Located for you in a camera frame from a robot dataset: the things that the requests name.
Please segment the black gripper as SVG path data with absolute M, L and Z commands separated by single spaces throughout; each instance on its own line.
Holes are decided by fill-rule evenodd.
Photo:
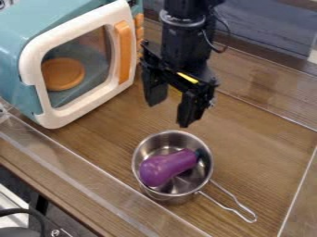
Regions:
M 181 92 L 176 109 L 176 123 L 187 128 L 211 106 L 217 80 L 208 69 L 215 19 L 208 13 L 175 16 L 159 12 L 161 22 L 160 44 L 141 42 L 141 85 L 147 105 L 155 106 L 167 98 L 168 86 Z M 177 72 L 195 78 L 189 83 Z

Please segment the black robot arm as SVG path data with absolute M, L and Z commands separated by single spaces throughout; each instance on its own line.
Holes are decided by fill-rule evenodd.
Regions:
M 165 98 L 168 89 L 181 92 L 176 123 L 181 128 L 201 118 L 211 106 L 219 81 L 208 68 L 215 32 L 213 8 L 224 0 L 164 0 L 159 11 L 160 43 L 141 42 L 141 84 L 147 105 Z

